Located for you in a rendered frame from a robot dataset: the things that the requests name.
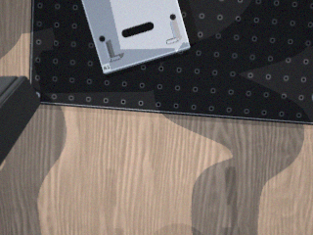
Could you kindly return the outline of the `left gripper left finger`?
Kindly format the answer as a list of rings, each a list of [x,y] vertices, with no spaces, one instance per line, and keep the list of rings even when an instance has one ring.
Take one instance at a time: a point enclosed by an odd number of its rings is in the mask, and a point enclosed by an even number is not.
[[[26,76],[0,76],[0,165],[40,103]]]

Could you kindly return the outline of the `black flat base plate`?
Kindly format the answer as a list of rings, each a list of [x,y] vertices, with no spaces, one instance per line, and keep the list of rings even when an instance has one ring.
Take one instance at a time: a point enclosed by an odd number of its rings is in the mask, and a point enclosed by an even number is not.
[[[177,0],[190,49],[104,74],[82,0],[31,0],[41,104],[313,125],[313,0]]]

